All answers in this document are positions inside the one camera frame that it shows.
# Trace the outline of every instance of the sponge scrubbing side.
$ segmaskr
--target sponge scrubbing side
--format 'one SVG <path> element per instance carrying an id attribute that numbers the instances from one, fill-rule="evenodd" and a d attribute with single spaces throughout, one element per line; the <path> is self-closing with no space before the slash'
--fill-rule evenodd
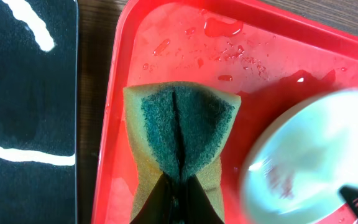
<path id="1" fill-rule="evenodd" d="M 223 220 L 220 153 L 241 99 L 187 82 L 124 89 L 126 124 L 139 173 L 134 218 L 162 172 L 176 182 L 192 175 Z M 181 161 L 179 152 L 184 151 Z"/>

